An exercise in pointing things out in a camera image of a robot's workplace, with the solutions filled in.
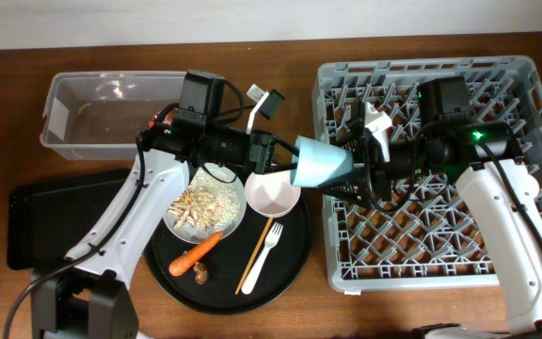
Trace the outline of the pink plastic bowl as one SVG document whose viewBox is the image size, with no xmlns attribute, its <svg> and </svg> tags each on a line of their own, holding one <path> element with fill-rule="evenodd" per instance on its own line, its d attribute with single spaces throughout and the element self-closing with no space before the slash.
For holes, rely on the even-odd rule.
<svg viewBox="0 0 542 339">
<path fill-rule="evenodd" d="M 248 205 L 267 218 L 287 215 L 298 203 L 301 188 L 291 185 L 288 170 L 268 174 L 251 173 L 245 183 Z"/>
</svg>

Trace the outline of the white plastic fork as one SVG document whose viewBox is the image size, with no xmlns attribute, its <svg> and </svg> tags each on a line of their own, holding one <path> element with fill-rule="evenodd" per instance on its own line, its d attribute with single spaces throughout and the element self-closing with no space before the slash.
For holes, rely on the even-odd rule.
<svg viewBox="0 0 542 339">
<path fill-rule="evenodd" d="M 271 230 L 267 233 L 267 236 L 264 240 L 264 247 L 256 261 L 254 262 L 251 270 L 248 272 L 246 279 L 241 287 L 241 291 L 243 294 L 249 295 L 253 291 L 269 252 L 279 243 L 282 230 L 283 226 L 276 222 L 271 228 Z"/>
</svg>

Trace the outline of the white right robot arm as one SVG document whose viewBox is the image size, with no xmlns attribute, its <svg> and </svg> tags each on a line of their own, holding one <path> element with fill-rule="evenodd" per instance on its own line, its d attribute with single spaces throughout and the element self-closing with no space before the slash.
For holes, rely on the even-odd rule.
<svg viewBox="0 0 542 339">
<path fill-rule="evenodd" d="M 392 141 L 392 119 L 359 100 L 340 115 L 336 146 L 350 157 L 323 193 L 392 215 L 410 202 L 419 178 L 446 177 L 478 226 L 505 296 L 513 336 L 542 338 L 540 186 L 529 173 L 515 132 L 505 121 L 479 121 L 461 76 L 418 86 L 420 125 Z"/>
</svg>

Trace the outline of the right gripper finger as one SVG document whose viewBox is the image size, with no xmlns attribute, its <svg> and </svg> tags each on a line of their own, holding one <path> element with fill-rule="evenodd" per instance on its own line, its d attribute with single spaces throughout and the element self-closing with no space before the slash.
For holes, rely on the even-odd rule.
<svg viewBox="0 0 542 339">
<path fill-rule="evenodd" d="M 370 206 L 369 187 L 361 171 L 353 171 L 318 186 L 324 195 L 350 202 L 360 207 Z"/>
<path fill-rule="evenodd" d="M 364 140 L 363 120 L 353 118 L 345 126 L 347 131 L 341 137 L 338 137 L 333 145 L 357 155 L 362 150 L 360 143 Z"/>
</svg>

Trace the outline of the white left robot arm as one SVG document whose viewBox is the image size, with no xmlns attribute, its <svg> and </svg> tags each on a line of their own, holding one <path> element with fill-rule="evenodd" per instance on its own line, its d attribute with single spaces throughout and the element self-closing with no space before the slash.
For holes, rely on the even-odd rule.
<svg viewBox="0 0 542 339">
<path fill-rule="evenodd" d="M 8 312 L 4 337 L 25 299 L 31 300 L 35 338 L 142 337 L 131 280 L 167 208 L 195 170 L 212 163 L 267 174 L 279 171 L 272 163 L 277 146 L 298 153 L 272 133 L 235 129 L 221 118 L 223 91 L 230 85 L 218 74 L 186 73 L 179 101 L 137 135 L 132 172 L 96 224 L 60 266 L 34 271 Z"/>
</svg>

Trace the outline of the wooden chopstick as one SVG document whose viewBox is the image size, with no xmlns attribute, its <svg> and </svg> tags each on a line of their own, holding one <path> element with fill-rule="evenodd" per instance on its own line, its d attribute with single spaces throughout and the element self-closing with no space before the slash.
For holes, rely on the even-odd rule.
<svg viewBox="0 0 542 339">
<path fill-rule="evenodd" d="M 246 268 L 245 268 L 245 270 L 244 270 L 244 272 L 242 274 L 242 277 L 241 277 L 241 279 L 240 279 L 240 281 L 239 281 L 239 283 L 238 283 L 238 285 L 237 285 L 237 287 L 236 287 L 236 289 L 234 291 L 234 295 L 236 295 L 236 296 L 239 294 L 239 292 L 240 292 L 240 290 L 241 290 L 241 288 L 242 288 L 242 286 L 243 286 L 243 284 L 244 284 L 244 282 L 246 280 L 247 274 L 249 273 L 249 271 L 251 270 L 251 267 L 254 264 L 254 261 L 255 261 L 255 259 L 257 257 L 257 254 L 259 253 L 259 250 L 261 249 L 261 246 L 263 245 L 263 242 L 264 242 L 264 240 L 266 238 L 266 235 L 267 235 L 267 233 L 268 233 L 268 231 L 269 231 L 269 229 L 270 229 L 270 227 L 272 225 L 273 219 L 274 218 L 268 218 L 267 219 L 267 222 L 266 222 L 266 224 L 265 224 L 265 226 L 263 228 L 263 231 L 262 231 L 262 233 L 261 233 L 261 235 L 259 237 L 259 240 L 258 240 L 253 252 L 251 253 L 251 256 L 250 256 L 250 258 L 248 260 L 247 266 L 246 266 Z"/>
</svg>

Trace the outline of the light blue plastic cup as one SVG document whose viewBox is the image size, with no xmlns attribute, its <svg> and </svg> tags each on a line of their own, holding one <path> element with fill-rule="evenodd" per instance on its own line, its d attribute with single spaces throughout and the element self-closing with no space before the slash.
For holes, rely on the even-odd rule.
<svg viewBox="0 0 542 339">
<path fill-rule="evenodd" d="M 295 148 L 292 186 L 318 187 L 354 169 L 353 155 L 344 148 L 302 136 L 296 139 Z"/>
</svg>

